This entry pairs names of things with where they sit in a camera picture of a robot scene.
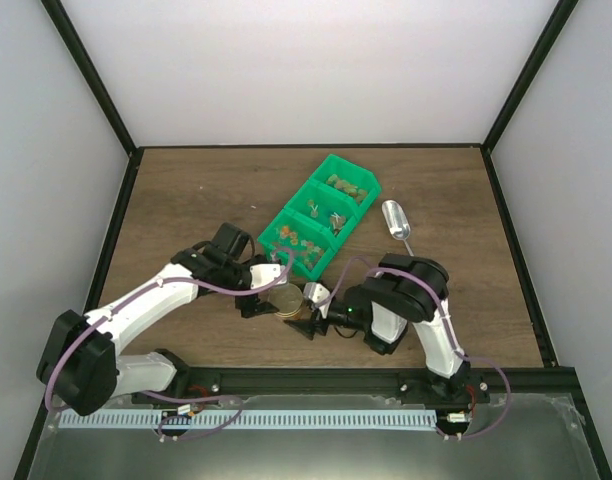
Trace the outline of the cream jar lid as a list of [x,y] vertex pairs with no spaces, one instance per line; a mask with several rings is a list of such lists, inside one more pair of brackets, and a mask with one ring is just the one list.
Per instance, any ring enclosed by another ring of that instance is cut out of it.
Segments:
[[287,283],[270,290],[268,302],[278,308],[278,312],[292,312],[303,306],[302,290],[295,284]]

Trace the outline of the green bin with star candies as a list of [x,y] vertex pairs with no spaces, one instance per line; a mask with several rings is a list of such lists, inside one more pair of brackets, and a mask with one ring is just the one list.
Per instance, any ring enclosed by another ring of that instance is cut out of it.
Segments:
[[290,208],[281,210],[257,238],[266,255],[276,253],[288,261],[285,249],[293,252],[292,273],[318,280],[340,249],[330,228]]

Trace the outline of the silver metal scoop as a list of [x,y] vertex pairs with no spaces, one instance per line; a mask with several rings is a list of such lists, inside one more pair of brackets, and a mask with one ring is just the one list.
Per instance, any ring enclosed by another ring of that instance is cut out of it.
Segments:
[[401,205],[395,200],[386,200],[382,203],[381,209],[390,235],[395,240],[401,241],[407,253],[413,256],[414,252],[409,243],[412,229]]

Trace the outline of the green bin with popsicle candies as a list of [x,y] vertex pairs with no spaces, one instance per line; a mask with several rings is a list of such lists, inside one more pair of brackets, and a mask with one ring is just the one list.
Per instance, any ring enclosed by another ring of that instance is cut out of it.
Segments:
[[350,196],[364,210],[382,191],[372,171],[335,154],[329,154],[310,178]]

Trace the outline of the clear glass jar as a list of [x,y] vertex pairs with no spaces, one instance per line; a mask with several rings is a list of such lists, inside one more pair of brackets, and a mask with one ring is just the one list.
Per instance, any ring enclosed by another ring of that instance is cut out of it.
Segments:
[[300,320],[303,316],[305,308],[303,306],[301,306],[300,308],[296,309],[295,311],[292,312],[276,312],[275,316],[277,318],[279,318],[280,320],[284,321],[284,320]]

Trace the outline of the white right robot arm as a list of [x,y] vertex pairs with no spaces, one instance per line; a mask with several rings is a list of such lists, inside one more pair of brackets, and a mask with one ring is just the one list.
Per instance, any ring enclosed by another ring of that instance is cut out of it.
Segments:
[[433,260],[388,253],[341,298],[321,282],[307,283],[303,294],[310,318],[285,323],[309,340],[331,327],[361,332],[380,355],[392,354],[413,327],[432,375],[431,393],[451,403],[466,390],[469,366],[449,315],[448,280],[448,272]]

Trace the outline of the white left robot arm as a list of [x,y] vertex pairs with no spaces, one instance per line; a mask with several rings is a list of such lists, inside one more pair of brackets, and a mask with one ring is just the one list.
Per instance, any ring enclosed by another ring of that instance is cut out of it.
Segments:
[[182,402],[190,392],[188,365],[166,349],[142,355],[126,347],[166,315],[213,293],[234,298],[242,317],[275,312],[259,295],[286,284],[290,267],[259,253],[242,261],[251,236],[224,223],[214,237],[176,253],[151,279],[121,298],[54,322],[36,376],[44,384],[44,405],[90,415],[110,399],[130,394]]

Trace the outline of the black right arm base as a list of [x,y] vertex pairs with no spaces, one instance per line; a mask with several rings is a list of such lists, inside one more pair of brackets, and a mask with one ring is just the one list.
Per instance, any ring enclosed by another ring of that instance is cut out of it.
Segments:
[[427,369],[406,370],[397,375],[397,380],[397,392],[402,400],[429,408],[462,407],[472,399],[475,399],[476,404],[490,402],[489,393],[481,389],[483,377],[471,370],[457,373],[450,379]]

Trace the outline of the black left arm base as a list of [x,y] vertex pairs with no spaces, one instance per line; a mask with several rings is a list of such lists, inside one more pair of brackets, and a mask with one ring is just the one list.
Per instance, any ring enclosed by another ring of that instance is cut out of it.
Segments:
[[166,349],[157,349],[140,359],[148,360],[138,372],[139,388],[131,394],[135,404],[182,405],[216,402],[220,385],[201,385],[193,380],[195,370],[180,357]]

